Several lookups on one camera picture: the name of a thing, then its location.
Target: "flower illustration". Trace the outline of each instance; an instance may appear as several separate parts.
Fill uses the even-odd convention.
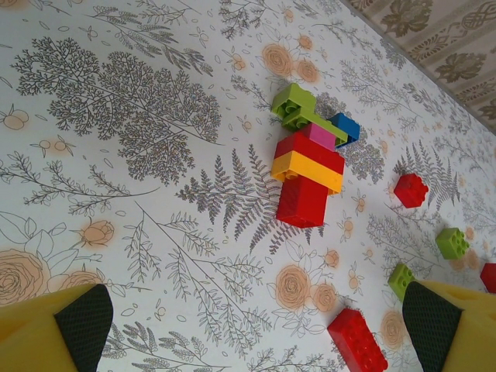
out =
[[[496,98],[491,99],[489,106],[479,108],[479,111],[482,112],[481,116],[485,116],[490,120],[496,119]]]
[[[455,271],[462,271],[465,268],[465,257],[460,258],[458,260],[448,260],[449,265]]]
[[[465,230],[465,237],[467,238],[467,240],[474,240],[474,229],[472,229],[471,227],[467,227],[467,229]]]
[[[91,223],[86,229],[77,231],[81,235],[81,241],[104,246],[114,236],[114,226],[109,221],[98,221]]]
[[[358,215],[358,213],[361,213],[365,210],[365,198],[367,196],[365,194],[360,193],[360,189],[357,190],[356,196],[352,196],[351,198],[356,202],[356,208],[355,208],[355,213]]]
[[[453,83],[458,79],[475,78],[486,60],[486,55],[482,53],[454,53],[446,58],[446,64],[436,68],[439,72],[439,79],[446,79],[446,82]]]
[[[445,38],[443,37],[440,40],[438,34],[434,35],[433,37],[429,37],[426,41],[410,50],[410,56],[414,60],[424,60],[425,58],[432,56],[434,53],[439,52],[442,48],[448,45],[445,41],[442,40],[445,40]]]
[[[95,273],[89,271],[75,271],[67,276],[60,286],[60,289],[72,288],[82,284],[102,284],[102,280]]]
[[[310,39],[306,35],[300,36],[300,38],[298,39],[298,44],[300,44],[300,47],[305,50],[311,50],[313,46],[312,39]]]
[[[467,262],[467,266],[470,269],[479,270],[480,262],[479,262],[479,257],[477,256],[475,250],[468,250],[468,252],[465,253],[465,256],[463,256],[463,258]]]
[[[386,25],[386,33],[402,37],[408,31],[418,32],[427,27],[431,14],[432,0],[394,0],[381,23]]]
[[[24,128],[24,124],[29,120],[27,112],[23,110],[16,110],[14,105],[11,106],[8,114],[0,111],[0,122],[4,126],[12,130],[19,130]]]
[[[265,66],[274,74],[287,77],[293,70],[293,60],[289,52],[280,45],[269,44],[262,50]]]
[[[242,70],[243,68],[246,67],[246,64],[243,61],[243,58],[238,53],[233,54],[232,62],[233,62],[232,65],[234,66],[234,69],[237,71]]]
[[[44,260],[18,250],[0,252],[0,306],[42,295],[49,279]]]
[[[330,312],[336,304],[336,289],[333,285],[320,284],[310,288],[315,307],[321,312]]]
[[[310,293],[310,278],[303,269],[290,265],[276,278],[276,301],[288,310],[298,310]]]
[[[403,317],[399,312],[391,310],[384,314],[381,322],[381,334],[384,343],[393,350],[398,350],[403,345],[407,334]]]
[[[335,250],[331,250],[325,255],[324,261],[327,266],[337,268],[339,264],[339,254]]]
[[[308,83],[315,83],[319,78],[319,71],[310,60],[300,60],[296,72]]]

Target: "white patterned surface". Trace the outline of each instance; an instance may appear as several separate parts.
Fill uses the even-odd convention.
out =
[[[494,136],[337,1],[109,4],[0,2],[0,305],[106,283],[100,372],[347,370],[326,326],[349,305],[389,370],[421,370],[387,278],[484,287]],[[324,229],[273,219],[289,81],[362,126]],[[392,193],[405,168],[421,208]]]

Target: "yellow lego brick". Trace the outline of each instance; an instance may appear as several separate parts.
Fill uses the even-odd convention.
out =
[[[462,312],[443,372],[494,370],[496,309],[487,310],[492,310],[492,314],[473,310]]]
[[[270,173],[275,179],[284,182],[286,177],[295,177],[301,175],[310,178],[329,189],[329,195],[341,192],[343,184],[343,175],[329,169],[314,160],[290,151],[274,159],[272,171]]]

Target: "green lego brick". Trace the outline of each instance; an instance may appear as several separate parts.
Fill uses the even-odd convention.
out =
[[[300,88],[298,84],[292,83],[274,97],[271,111],[284,119],[300,107],[314,112],[316,104],[317,98],[312,93]]]
[[[462,309],[414,281],[407,286],[403,319],[424,372],[442,372]]]
[[[337,126],[334,126],[331,122],[324,120],[314,112],[303,107],[294,110],[291,114],[286,116],[282,120],[282,126],[288,130],[291,130],[292,132],[296,132],[310,122],[314,122],[318,126],[336,136],[336,146],[348,141],[348,134],[346,132],[342,131]]]
[[[394,268],[393,274],[389,277],[387,283],[393,290],[393,292],[398,296],[401,302],[405,298],[405,292],[407,286],[410,282],[414,281],[415,277],[412,274],[412,271],[408,269],[404,263],[399,263]]]
[[[437,246],[445,259],[458,260],[463,257],[469,246],[464,237],[465,235],[457,227],[444,229],[437,236]]]

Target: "toy building block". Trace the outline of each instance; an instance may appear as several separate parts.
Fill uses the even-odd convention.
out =
[[[324,225],[327,187],[299,176],[282,185],[276,219],[307,228]]]
[[[313,112],[316,104],[317,98],[312,93],[300,88],[298,84],[292,83],[274,97],[272,112],[283,119],[300,107],[305,107]]]
[[[301,131],[297,131],[279,141],[276,147],[276,153],[274,154],[274,159],[277,159],[290,151],[296,151],[304,157],[314,160],[339,174],[343,174],[344,172],[344,157],[339,155],[336,151],[327,150],[325,147],[313,142]]]
[[[458,260],[463,257],[469,246],[464,237],[465,235],[457,227],[444,229],[439,233],[436,243],[446,260]]]
[[[394,193],[406,208],[415,208],[422,205],[429,188],[422,183],[416,174],[405,174],[400,177]]]
[[[480,279],[489,293],[496,293],[496,263],[487,262],[480,273]]]
[[[342,174],[296,151],[290,151],[274,159],[270,175],[281,182],[297,177],[298,175],[310,178],[312,181],[326,186],[329,189],[328,195],[340,193],[341,186],[343,185]]]
[[[406,288],[414,280],[415,277],[413,276],[412,271],[408,269],[408,266],[404,263],[399,263],[394,268],[393,274],[391,274],[387,283],[400,301],[403,302]]]
[[[314,122],[311,122],[299,132],[303,133],[305,137],[309,138],[320,146],[325,147],[327,150],[334,151],[336,149],[336,135],[323,129]]]
[[[382,372],[388,368],[387,360],[357,310],[343,309],[327,330],[350,372]]]
[[[0,308],[0,371],[96,371],[112,325],[103,284],[83,284]]]
[[[425,372],[493,370],[496,296],[434,281],[407,287],[403,319]]]
[[[348,135],[348,140],[345,143],[341,143],[337,147],[349,145],[360,138],[360,125],[343,113],[340,112],[339,114],[335,114],[328,120]]]
[[[294,110],[291,114],[282,119],[282,126],[292,132],[296,132],[307,126],[310,122],[313,122],[334,134],[336,136],[336,146],[348,141],[348,135],[344,131],[304,107]]]

